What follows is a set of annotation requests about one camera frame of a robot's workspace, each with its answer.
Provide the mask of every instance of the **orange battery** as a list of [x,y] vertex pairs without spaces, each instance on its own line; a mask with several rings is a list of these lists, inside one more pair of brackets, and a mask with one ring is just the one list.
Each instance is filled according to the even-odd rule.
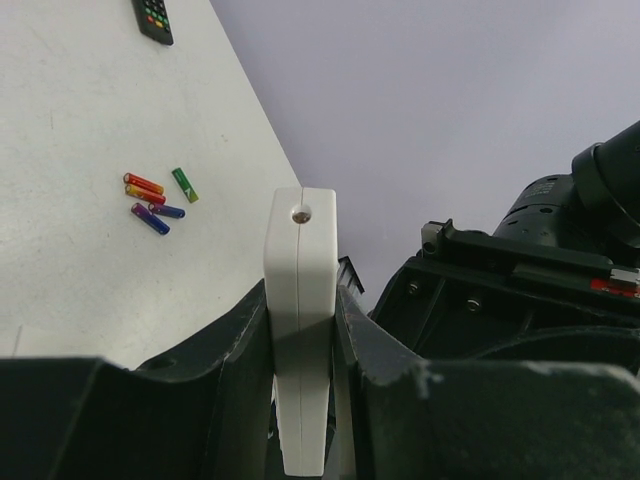
[[164,202],[167,201],[167,199],[162,195],[159,195],[155,192],[150,192],[149,190],[145,190],[144,188],[136,187],[135,185],[127,185],[126,187],[124,187],[124,193],[150,203],[159,203],[161,205],[164,205]]
[[136,187],[140,187],[144,190],[148,190],[159,195],[162,195],[164,193],[164,187],[162,185],[150,182],[149,180],[134,175],[133,173],[125,173],[122,179],[124,180],[124,183],[127,183],[129,185],[134,185]]

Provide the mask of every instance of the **purple battery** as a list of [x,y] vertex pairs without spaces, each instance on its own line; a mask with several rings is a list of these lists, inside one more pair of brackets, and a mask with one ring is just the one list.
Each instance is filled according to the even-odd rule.
[[163,217],[171,218],[183,218],[186,213],[181,208],[170,207],[169,205],[160,205],[158,203],[150,203],[149,210],[156,215],[162,215]]
[[160,235],[166,235],[167,233],[169,233],[169,230],[171,230],[169,228],[169,225],[164,223],[139,203],[135,203],[133,207],[131,207],[131,212],[144,223],[153,228]]

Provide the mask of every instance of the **remote control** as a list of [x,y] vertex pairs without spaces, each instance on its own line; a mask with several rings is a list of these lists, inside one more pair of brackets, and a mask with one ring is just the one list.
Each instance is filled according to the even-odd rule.
[[132,0],[140,32],[163,45],[173,45],[164,0]]

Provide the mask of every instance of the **black cylinder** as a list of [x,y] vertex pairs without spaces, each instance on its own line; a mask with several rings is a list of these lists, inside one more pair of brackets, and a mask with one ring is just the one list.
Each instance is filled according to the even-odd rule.
[[571,175],[536,180],[520,194],[494,237],[536,245],[602,253]]
[[640,122],[580,153],[571,170],[593,222],[640,248]]

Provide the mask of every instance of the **table surface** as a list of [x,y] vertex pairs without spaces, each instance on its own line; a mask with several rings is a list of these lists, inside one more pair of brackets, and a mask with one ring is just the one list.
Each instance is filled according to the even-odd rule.
[[[135,367],[262,277],[274,189],[298,181],[207,0],[168,5],[172,47],[129,0],[1,9],[0,354]],[[186,209],[168,235],[130,213],[126,172]]]

